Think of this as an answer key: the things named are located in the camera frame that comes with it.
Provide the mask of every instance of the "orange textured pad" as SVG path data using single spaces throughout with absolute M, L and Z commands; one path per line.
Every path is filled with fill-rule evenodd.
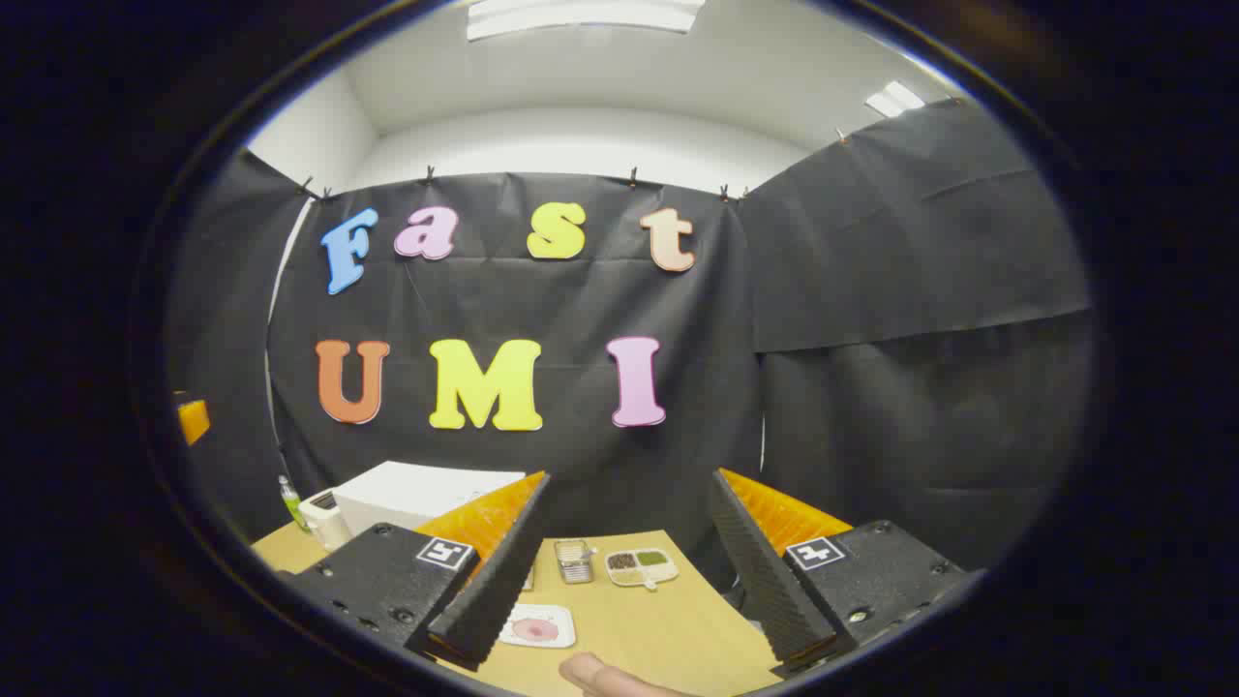
M 529 496 L 533 495 L 545 474 L 534 473 L 503 489 L 496 489 L 422 524 L 416 532 L 472 545 L 482 562 L 473 569 L 473 574 L 477 574 L 494 553 L 494 548 L 503 541 L 503 536 L 512 529 L 512 524 L 515 522 L 517 516 L 520 515 Z
M 722 477 L 736 493 L 736 498 L 757 521 L 757 527 L 766 535 L 771 547 L 782 555 L 788 545 L 830 537 L 847 532 L 851 526 L 824 514 L 804 501 L 792 499 L 787 494 L 771 489 L 764 484 L 741 477 L 731 470 L 719 468 Z

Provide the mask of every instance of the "hand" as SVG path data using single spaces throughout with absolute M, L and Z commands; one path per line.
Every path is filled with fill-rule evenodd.
M 559 665 L 559 675 L 580 687 L 585 697 L 693 697 L 650 685 L 589 652 L 576 654 Z

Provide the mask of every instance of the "plastic bottle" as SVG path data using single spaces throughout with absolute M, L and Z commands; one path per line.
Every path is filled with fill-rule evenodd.
M 292 520 L 296 521 L 301 532 L 310 532 L 310 526 L 306 525 L 306 520 L 301 517 L 301 511 L 297 510 L 297 506 L 301 505 L 301 496 L 297 496 L 297 490 L 292 489 L 292 485 L 289 484 L 289 478 L 282 474 L 280 475 L 280 499 L 284 499 L 284 505 L 292 514 Z

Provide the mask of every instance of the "wooden table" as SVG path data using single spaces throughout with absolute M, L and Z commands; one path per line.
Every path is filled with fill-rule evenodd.
M 566 584 L 555 563 L 554 541 L 543 542 L 534 562 L 534 588 L 518 603 L 563 605 L 572 613 L 576 645 L 533 649 L 497 641 L 491 656 L 471 672 L 441 662 L 483 682 L 536 697 L 579 697 L 581 691 L 559 675 L 559 664 L 577 651 L 655 685 L 700 695 L 730 696 L 779 681 L 769 644 L 698 573 L 663 531 L 590 537 L 593 581 Z M 657 591 L 611 583 L 603 558 L 611 552 L 657 547 L 667 552 L 679 576 Z M 275 569 L 300 573 L 326 556 L 312 536 L 296 525 L 258 541 L 254 551 Z

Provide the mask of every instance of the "white ceiling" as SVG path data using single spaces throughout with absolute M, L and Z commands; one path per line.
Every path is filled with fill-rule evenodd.
M 346 66 L 380 135 L 513 108 L 665 111 L 818 149 L 881 116 L 864 100 L 898 79 L 926 102 L 954 88 L 800 0 L 706 0 L 688 36 L 556 27 L 465 40 L 468 1 Z

